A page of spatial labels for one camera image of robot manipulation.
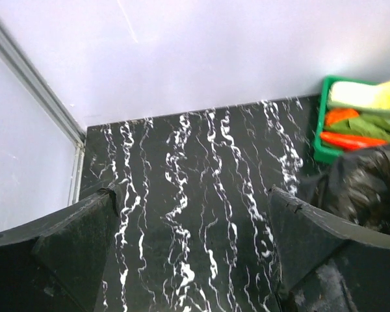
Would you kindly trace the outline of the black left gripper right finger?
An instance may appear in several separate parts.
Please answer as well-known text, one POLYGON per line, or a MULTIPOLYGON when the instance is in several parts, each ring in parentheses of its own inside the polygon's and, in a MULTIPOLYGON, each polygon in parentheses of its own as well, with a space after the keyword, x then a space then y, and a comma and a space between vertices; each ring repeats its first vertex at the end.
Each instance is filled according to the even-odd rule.
POLYGON ((390 311, 390 235, 272 187, 279 294, 291 311, 390 311))

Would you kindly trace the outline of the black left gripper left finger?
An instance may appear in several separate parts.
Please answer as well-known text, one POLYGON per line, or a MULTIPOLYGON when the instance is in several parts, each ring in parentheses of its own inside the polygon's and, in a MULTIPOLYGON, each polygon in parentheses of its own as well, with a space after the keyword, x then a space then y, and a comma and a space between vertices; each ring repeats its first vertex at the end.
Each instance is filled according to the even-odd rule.
POLYGON ((118 227, 122 191, 0 232, 0 311, 93 311, 118 227))

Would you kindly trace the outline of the black trash bag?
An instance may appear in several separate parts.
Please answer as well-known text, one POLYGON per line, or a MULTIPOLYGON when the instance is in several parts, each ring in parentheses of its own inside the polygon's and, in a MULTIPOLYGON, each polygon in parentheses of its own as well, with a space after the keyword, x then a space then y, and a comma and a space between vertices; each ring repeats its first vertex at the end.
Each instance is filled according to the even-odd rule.
POLYGON ((301 179, 297 196, 390 235, 390 144, 342 154, 319 175, 301 179))

